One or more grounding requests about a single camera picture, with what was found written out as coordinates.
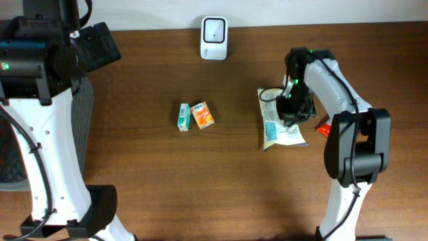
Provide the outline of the red Hacks candy bag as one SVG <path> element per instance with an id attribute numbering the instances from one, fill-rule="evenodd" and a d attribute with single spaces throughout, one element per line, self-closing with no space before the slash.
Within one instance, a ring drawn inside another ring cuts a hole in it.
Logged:
<path id="1" fill-rule="evenodd" d="M 332 119 L 326 114 L 321 119 L 321 121 L 316 125 L 315 130 L 321 135 L 328 137 L 330 134 L 331 125 L 332 125 Z"/>

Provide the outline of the beige snack bag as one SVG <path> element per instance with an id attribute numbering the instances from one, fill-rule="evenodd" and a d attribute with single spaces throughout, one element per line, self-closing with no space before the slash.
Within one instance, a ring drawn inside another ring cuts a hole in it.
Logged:
<path id="1" fill-rule="evenodd" d="M 305 146 L 299 126 L 295 123 L 290 126 L 284 124 L 277 111 L 279 104 L 277 97 L 286 97 L 293 86 L 291 78 L 284 76 L 281 86 L 272 88 L 258 88 L 259 107 L 263 121 L 263 149 L 266 151 L 272 145 Z"/>

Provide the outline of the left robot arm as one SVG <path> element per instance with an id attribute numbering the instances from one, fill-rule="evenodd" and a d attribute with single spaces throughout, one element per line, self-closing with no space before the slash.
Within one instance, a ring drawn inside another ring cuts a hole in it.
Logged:
<path id="1" fill-rule="evenodd" d="M 84 183 L 72 101 L 93 70 L 120 59 L 105 23 L 89 26 L 76 1 L 23 2 L 1 37 L 1 115 L 15 133 L 32 194 L 20 239 L 134 240 L 117 216 L 113 185 Z"/>

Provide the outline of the teal tissue pack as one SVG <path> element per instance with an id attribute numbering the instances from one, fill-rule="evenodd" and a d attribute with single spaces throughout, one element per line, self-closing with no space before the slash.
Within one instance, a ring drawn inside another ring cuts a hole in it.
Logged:
<path id="1" fill-rule="evenodd" d="M 190 107 L 187 103 L 182 103 L 179 109 L 179 117 L 177 121 L 177 127 L 180 131 L 188 131 L 191 119 Z"/>

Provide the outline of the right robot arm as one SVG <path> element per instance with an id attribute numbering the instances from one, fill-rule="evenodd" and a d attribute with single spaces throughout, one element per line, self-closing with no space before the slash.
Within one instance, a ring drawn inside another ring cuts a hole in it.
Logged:
<path id="1" fill-rule="evenodd" d="M 331 178 L 326 214 L 315 240 L 356 240 L 365 196 L 387 169 L 391 116 L 373 108 L 343 76 L 330 50 L 293 48 L 286 55 L 284 90 L 276 98 L 287 127 L 315 116 L 317 97 L 331 120 L 324 166 Z"/>

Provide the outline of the orange tissue pack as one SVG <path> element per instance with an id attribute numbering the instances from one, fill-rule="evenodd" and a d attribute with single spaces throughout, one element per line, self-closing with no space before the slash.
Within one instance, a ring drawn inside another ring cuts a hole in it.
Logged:
<path id="1" fill-rule="evenodd" d="M 192 106 L 191 114 L 193 115 L 199 129 L 204 129 L 215 123 L 206 102 L 201 102 Z"/>

